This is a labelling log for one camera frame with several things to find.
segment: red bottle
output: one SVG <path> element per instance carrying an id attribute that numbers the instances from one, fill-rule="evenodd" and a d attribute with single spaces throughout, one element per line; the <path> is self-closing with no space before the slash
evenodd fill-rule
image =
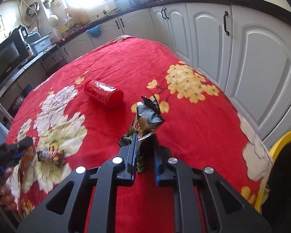
<path id="1" fill-rule="evenodd" d="M 92 99 L 102 103 L 108 109 L 114 109 L 120 106 L 124 98 L 123 91 L 99 81 L 92 80 L 85 83 L 84 93 Z"/>

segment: hose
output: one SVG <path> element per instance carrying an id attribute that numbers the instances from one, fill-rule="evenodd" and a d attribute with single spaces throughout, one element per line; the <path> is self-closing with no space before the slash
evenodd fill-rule
<path id="1" fill-rule="evenodd" d="M 31 25 L 26 25 L 26 24 L 24 23 L 23 19 L 22 19 L 22 14 L 21 14 L 21 12 L 20 12 L 20 8 L 19 8 L 18 0 L 16 0 L 16 2 L 17 2 L 17 8 L 18 8 L 18 12 L 19 12 L 20 20 L 22 21 L 22 24 L 23 24 L 24 26 L 27 26 L 28 29 L 29 29 L 29 28 L 30 28 L 30 27 L 31 27 L 31 26 L 36 22 L 36 24 L 37 24 L 37 28 L 38 28 L 38 31 L 39 31 L 39 20 L 38 20 L 38 14 L 36 13 L 36 11 L 35 11 L 33 8 L 31 8 L 30 6 L 28 6 L 27 3 L 25 3 L 24 0 L 21 0 L 20 7 L 22 7 L 22 3 L 24 3 L 28 8 L 30 8 L 31 10 L 33 10 L 33 12 L 36 14 L 36 20 L 34 20 L 34 22 L 33 22 Z"/>

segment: red tablecloth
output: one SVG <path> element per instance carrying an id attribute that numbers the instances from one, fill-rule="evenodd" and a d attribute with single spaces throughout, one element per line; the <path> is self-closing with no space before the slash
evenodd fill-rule
<path id="1" fill-rule="evenodd" d="M 107 110 L 85 95 L 92 79 L 122 89 L 123 105 Z M 64 66 L 26 97 L 6 141 L 32 136 L 37 150 L 64 149 L 66 161 L 58 169 L 35 160 L 21 187 L 15 168 L 8 182 L 19 212 L 30 213 L 76 167 L 116 156 L 134 104 L 151 94 L 166 120 L 157 130 L 159 143 L 191 167 L 213 167 L 254 204 L 272 160 L 249 124 L 217 86 L 165 46 L 120 37 Z M 148 168 L 132 188 L 118 189 L 116 215 L 117 232 L 173 232 L 171 189 L 156 187 Z"/>

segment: countertop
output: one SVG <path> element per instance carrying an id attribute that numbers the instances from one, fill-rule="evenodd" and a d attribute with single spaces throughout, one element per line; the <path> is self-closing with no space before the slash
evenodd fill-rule
<path id="1" fill-rule="evenodd" d="M 80 34 L 86 32 L 87 30 L 102 24 L 104 22 L 107 22 L 113 18 L 120 17 L 122 15 L 128 14 L 133 11 L 137 10 L 143 10 L 146 8 L 156 7 L 156 6 L 164 6 L 167 4 L 172 3 L 216 3 L 216 4 L 223 4 L 223 5 L 238 5 L 238 6 L 244 6 L 247 8 L 255 9 L 261 12 L 264 12 L 266 14 L 269 14 L 275 18 L 278 18 L 279 20 L 285 22 L 286 24 L 291 26 L 291 12 L 270 2 L 264 1 L 264 0 L 160 0 L 157 2 L 153 2 L 150 4 L 141 4 L 139 6 L 135 6 L 131 9 L 121 11 L 115 15 L 107 16 L 105 18 L 102 18 L 98 21 L 95 21 L 93 23 L 90 23 L 88 26 L 84 27 L 83 29 L 73 33 L 69 37 L 65 39 L 65 41 L 58 43 L 59 46 L 65 45 L 67 42 L 72 40 L 73 38 L 79 36 Z"/>

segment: human hand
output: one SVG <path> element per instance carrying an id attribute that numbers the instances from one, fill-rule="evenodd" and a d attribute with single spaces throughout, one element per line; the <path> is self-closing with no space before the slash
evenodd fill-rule
<path id="1" fill-rule="evenodd" d="M 7 180 L 13 173 L 12 168 L 8 168 L 5 171 L 4 179 Z M 7 211 L 15 211 L 17 210 L 17 204 L 15 203 L 15 196 L 11 194 L 11 188 L 9 185 L 4 184 L 0 187 L 0 204 L 5 205 L 5 210 Z"/>

